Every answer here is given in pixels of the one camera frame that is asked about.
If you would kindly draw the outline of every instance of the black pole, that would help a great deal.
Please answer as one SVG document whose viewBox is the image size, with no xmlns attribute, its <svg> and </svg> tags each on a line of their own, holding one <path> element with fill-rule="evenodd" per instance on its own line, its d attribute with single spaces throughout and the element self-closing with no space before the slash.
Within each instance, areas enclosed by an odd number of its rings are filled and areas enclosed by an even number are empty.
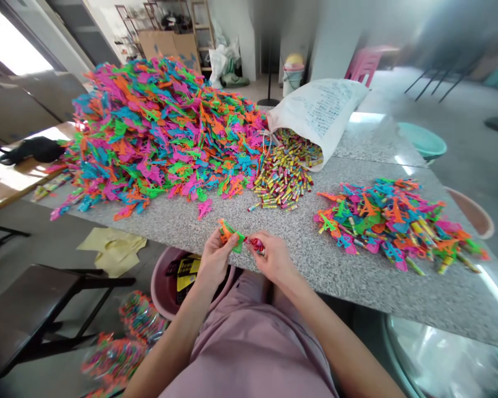
<svg viewBox="0 0 498 398">
<path fill-rule="evenodd" d="M 269 80 L 267 82 L 267 100 L 271 99 L 271 43 L 269 46 L 269 62 L 267 63 L 267 71 L 269 73 Z"/>
<path fill-rule="evenodd" d="M 280 101 L 271 98 L 271 48 L 272 48 L 271 38 L 268 41 L 268 43 L 269 43 L 269 60 L 267 63 L 267 67 L 268 67 L 269 78 L 267 81 L 267 98 L 261 99 L 260 101 L 257 102 L 257 104 L 263 106 L 277 106 Z"/>
</svg>

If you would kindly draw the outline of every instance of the window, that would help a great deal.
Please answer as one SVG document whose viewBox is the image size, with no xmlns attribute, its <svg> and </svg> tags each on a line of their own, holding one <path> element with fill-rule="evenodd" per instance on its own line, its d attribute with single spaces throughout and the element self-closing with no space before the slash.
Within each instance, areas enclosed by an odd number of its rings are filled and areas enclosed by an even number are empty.
<svg viewBox="0 0 498 398">
<path fill-rule="evenodd" d="M 31 43 L 1 13 L 0 62 L 16 75 L 53 69 Z"/>
</svg>

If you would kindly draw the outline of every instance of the pink plastic basin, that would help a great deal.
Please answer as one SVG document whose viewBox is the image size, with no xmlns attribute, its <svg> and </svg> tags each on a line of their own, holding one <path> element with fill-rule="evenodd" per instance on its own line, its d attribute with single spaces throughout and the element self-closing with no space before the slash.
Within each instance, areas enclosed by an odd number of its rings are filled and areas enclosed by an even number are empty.
<svg viewBox="0 0 498 398">
<path fill-rule="evenodd" d="M 180 306 L 175 301 L 175 296 L 177 294 L 177 278 L 166 276 L 166 271 L 173 260 L 178 260 L 187 254 L 188 252 L 185 252 L 184 250 L 175 247 L 167 247 L 159 257 L 151 277 L 151 299 L 153 304 L 157 311 L 159 311 L 164 318 L 169 320 L 173 320 L 175 314 L 179 311 Z M 216 299 L 210 304 L 209 311 L 216 308 L 232 286 L 235 267 L 230 266 L 228 272 L 227 283 Z"/>
<path fill-rule="evenodd" d="M 445 187 L 463 214 L 470 221 L 481 239 L 489 239 L 494 234 L 494 222 L 487 212 L 476 202 L 461 192 Z"/>
</svg>

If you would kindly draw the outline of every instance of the black stool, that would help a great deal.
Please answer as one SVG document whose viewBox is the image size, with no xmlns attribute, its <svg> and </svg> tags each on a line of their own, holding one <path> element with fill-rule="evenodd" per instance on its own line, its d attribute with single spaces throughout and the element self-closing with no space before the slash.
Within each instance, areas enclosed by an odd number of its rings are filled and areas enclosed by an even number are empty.
<svg viewBox="0 0 498 398">
<path fill-rule="evenodd" d="M 134 278 L 109 279 L 103 270 L 60 270 L 31 265 L 0 295 L 0 378 L 22 362 L 72 351 L 94 336 L 83 336 L 114 287 L 131 286 Z M 56 332 L 59 313 L 83 289 L 108 288 L 77 335 Z"/>
</svg>

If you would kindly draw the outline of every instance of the cardboard box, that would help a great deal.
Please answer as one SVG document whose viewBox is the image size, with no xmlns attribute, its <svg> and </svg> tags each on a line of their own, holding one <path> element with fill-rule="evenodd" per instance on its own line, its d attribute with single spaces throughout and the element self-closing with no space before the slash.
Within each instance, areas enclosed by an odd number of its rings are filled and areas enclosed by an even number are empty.
<svg viewBox="0 0 498 398">
<path fill-rule="evenodd" d="M 17 85 L 0 83 L 0 139 L 8 144 L 58 124 Z"/>
<path fill-rule="evenodd" d="M 142 30 L 138 33 L 138 41 L 148 60 L 159 55 L 178 57 L 184 66 L 201 75 L 198 49 L 192 33 L 176 34 L 171 31 Z"/>
<path fill-rule="evenodd" d="M 69 72 L 46 71 L 10 76 L 1 80 L 24 88 L 60 122 L 74 120 L 72 100 L 87 92 L 80 81 Z"/>
</svg>

